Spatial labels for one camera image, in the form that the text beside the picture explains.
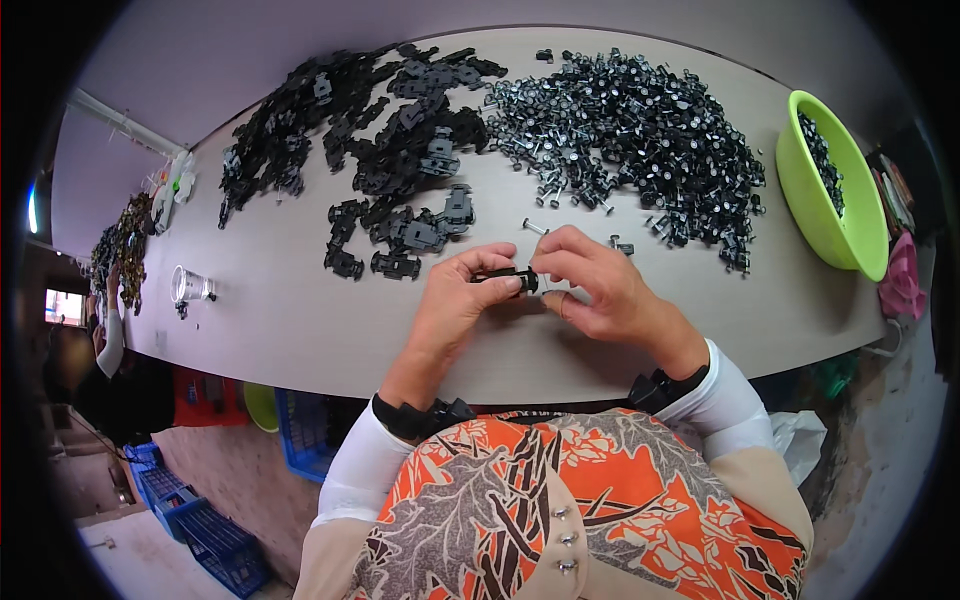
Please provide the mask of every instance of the light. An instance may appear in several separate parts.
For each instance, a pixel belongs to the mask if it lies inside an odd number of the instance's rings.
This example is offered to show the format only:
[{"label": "light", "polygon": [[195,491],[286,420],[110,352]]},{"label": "light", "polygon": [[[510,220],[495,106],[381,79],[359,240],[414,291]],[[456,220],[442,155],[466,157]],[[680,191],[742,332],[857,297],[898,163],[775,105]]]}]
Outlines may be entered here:
[{"label": "light", "polygon": [[36,204],[34,203],[34,187],[30,186],[30,202],[27,204],[27,225],[30,233],[36,233]]}]

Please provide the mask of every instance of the black shirt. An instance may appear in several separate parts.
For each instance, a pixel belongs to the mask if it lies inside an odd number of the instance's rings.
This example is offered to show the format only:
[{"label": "black shirt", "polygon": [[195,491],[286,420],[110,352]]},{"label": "black shirt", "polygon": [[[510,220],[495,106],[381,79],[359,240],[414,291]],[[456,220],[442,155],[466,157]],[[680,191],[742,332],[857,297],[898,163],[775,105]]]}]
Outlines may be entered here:
[{"label": "black shirt", "polygon": [[142,444],[150,434],[174,424],[171,366],[133,353],[128,368],[107,377],[94,364],[74,392],[71,404],[116,445]]}]

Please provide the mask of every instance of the lime green plastic bowl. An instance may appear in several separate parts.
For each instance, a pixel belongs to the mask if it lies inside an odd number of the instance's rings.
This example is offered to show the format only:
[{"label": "lime green plastic bowl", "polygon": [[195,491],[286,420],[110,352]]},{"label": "lime green plastic bowl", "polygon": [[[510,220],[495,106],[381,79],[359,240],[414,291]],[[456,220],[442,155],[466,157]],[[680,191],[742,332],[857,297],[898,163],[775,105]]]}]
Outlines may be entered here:
[{"label": "lime green plastic bowl", "polygon": [[276,433],[280,430],[280,423],[276,420],[274,388],[245,381],[243,396],[247,403],[247,412],[250,413],[250,418],[257,427],[267,433]]},{"label": "lime green plastic bowl", "polygon": [[[777,140],[777,174],[793,218],[827,264],[880,281],[887,270],[887,226],[866,159],[847,128],[813,95],[794,91],[788,104],[789,121]],[[817,132],[829,144],[830,160],[843,174],[842,218],[806,147],[797,111],[816,120]]]}]

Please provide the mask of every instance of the white sleeve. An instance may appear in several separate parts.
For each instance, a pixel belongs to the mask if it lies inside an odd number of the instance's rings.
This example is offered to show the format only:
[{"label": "white sleeve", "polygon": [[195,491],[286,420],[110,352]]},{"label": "white sleeve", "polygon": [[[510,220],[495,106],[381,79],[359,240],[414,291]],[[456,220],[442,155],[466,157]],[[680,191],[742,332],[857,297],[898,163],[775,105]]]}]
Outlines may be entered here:
[{"label": "white sleeve", "polygon": [[692,425],[704,440],[704,459],[708,463],[755,445],[773,449],[770,417],[754,386],[712,340],[707,340],[707,346],[707,377],[655,417],[667,423],[683,421]]},{"label": "white sleeve", "polygon": [[376,521],[400,466],[413,450],[387,431],[373,414],[373,401],[368,402],[333,457],[311,529],[336,518]]},{"label": "white sleeve", "polygon": [[107,312],[107,345],[97,356],[97,365],[107,377],[113,377],[123,362],[123,322],[116,308]]}]

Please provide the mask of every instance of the stack of books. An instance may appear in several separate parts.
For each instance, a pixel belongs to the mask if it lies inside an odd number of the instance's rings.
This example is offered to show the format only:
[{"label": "stack of books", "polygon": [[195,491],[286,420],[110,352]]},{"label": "stack of books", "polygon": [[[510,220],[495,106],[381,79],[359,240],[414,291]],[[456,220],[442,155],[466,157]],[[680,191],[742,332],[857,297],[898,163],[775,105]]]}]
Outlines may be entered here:
[{"label": "stack of books", "polygon": [[904,231],[913,234],[916,225],[913,221],[913,195],[906,181],[900,174],[900,169],[893,160],[877,153],[876,165],[870,171],[874,175],[876,190],[883,201],[883,214],[887,220],[888,237],[893,240],[900,237]]}]

